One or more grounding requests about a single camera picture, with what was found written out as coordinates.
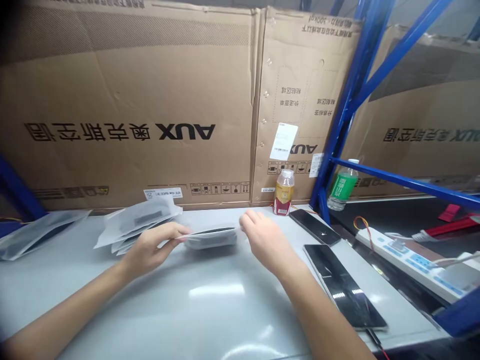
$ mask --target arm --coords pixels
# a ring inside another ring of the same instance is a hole
[[[314,359],[375,357],[324,293],[273,220],[252,210],[240,218],[255,257],[282,284],[296,310]]]
[[[107,301],[160,266],[181,242],[174,238],[188,232],[174,222],[144,231],[120,262],[6,340],[6,354],[14,360],[56,358]]]

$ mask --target table surface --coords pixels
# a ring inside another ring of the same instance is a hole
[[[245,208],[185,211],[193,230],[237,222]],[[294,250],[317,244],[289,217],[275,220]],[[0,320],[5,338],[60,303],[118,261],[93,249],[103,217],[92,216],[14,262],[0,262]],[[332,247],[388,324],[377,332],[392,349],[448,337],[403,298],[350,245]],[[368,336],[360,337],[371,350]],[[178,246],[165,263],[112,299],[61,354],[61,359],[310,359],[295,311],[279,281],[252,255],[248,241],[196,251]]]

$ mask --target cardboard box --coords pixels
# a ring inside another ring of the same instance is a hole
[[[267,9],[251,202],[272,203],[282,168],[295,171],[293,199],[310,198],[312,162],[330,132],[339,96],[361,32],[352,19]],[[271,159],[279,124],[298,127],[288,159]]]
[[[0,152],[47,210],[164,192],[187,209],[248,206],[264,18],[164,1],[30,2],[1,60]]]
[[[408,29],[385,32],[371,74]],[[480,191],[478,42],[425,34],[358,109],[342,159],[453,190]],[[422,194],[360,174],[357,198]]]

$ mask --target plastic bottle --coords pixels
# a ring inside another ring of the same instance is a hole
[[[280,216],[287,216],[290,213],[290,204],[294,194],[294,171],[283,169],[276,180],[275,200],[273,202],[273,213]]]
[[[357,159],[348,159],[349,162],[358,164]],[[349,167],[342,168],[336,177],[326,205],[329,209],[342,211],[359,178],[359,172]]]

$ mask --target water bottle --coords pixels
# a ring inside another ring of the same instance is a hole
[[[349,162],[358,164],[357,159],[348,159]],[[329,209],[342,211],[352,193],[355,183],[359,178],[359,172],[349,167],[343,167],[336,176],[335,184],[328,197],[326,205]]]

